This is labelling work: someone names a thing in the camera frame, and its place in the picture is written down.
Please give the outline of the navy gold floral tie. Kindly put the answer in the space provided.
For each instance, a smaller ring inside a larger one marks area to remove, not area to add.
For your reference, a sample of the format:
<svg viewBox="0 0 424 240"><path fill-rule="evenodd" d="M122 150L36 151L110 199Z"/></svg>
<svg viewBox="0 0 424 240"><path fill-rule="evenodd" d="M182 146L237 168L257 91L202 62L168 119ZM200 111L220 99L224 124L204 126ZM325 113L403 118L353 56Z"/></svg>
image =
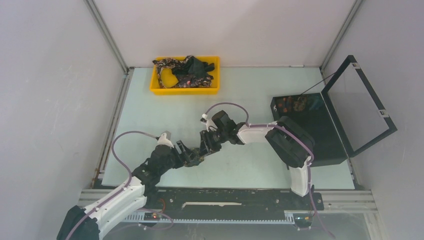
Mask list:
<svg viewBox="0 0 424 240"><path fill-rule="evenodd" d="M205 159L199 147L186 148L184 152L184 166L195 167L201 164Z"/></svg>

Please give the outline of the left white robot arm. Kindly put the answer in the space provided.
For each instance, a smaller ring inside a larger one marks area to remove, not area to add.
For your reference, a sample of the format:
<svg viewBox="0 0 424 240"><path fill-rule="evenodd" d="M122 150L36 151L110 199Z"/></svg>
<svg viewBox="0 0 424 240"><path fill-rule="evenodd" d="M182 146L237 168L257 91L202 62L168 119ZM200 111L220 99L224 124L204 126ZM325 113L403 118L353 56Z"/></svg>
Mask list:
<svg viewBox="0 0 424 240"><path fill-rule="evenodd" d="M181 141L176 144L158 144L120 186L92 204L72 207L56 238L101 240L132 212L156 206L161 176L171 169L197 166L202 160L198 147L188 148Z"/></svg>

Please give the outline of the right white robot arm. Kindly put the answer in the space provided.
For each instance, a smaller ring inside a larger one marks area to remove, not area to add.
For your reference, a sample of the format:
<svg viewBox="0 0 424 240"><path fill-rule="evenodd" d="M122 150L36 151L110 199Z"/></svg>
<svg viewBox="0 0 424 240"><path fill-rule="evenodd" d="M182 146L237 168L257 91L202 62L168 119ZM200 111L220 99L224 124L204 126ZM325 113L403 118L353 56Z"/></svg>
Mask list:
<svg viewBox="0 0 424 240"><path fill-rule="evenodd" d="M200 121L206 129L200 132L198 157L203 158L221 150L222 144L268 143L288 166L291 204L304 209L311 202L310 165L314 160L314 139L287 116L266 124L235 123L221 110L212 118L203 114Z"/></svg>

